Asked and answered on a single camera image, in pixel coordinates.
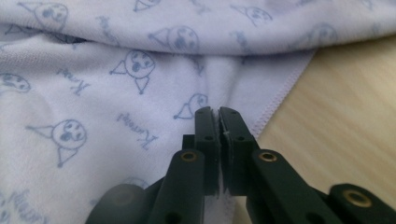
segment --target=wooden surface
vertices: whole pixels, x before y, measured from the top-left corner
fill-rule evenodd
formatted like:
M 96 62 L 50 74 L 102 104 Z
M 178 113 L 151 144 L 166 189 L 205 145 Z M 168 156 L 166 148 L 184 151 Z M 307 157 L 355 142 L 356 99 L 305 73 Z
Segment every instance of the wooden surface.
M 396 208 L 396 36 L 319 50 L 259 143 L 314 188 L 351 183 Z

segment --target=white cloth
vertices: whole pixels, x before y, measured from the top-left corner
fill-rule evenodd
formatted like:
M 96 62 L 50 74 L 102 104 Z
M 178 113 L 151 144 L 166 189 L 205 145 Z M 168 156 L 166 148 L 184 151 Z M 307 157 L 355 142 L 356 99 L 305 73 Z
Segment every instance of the white cloth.
M 109 188 L 154 183 L 200 107 L 236 109 L 258 136 L 314 53 L 295 50 L 392 34 L 395 12 L 394 0 L 2 0 L 0 223 L 84 223 Z M 230 197 L 206 198 L 205 223 L 232 217 Z

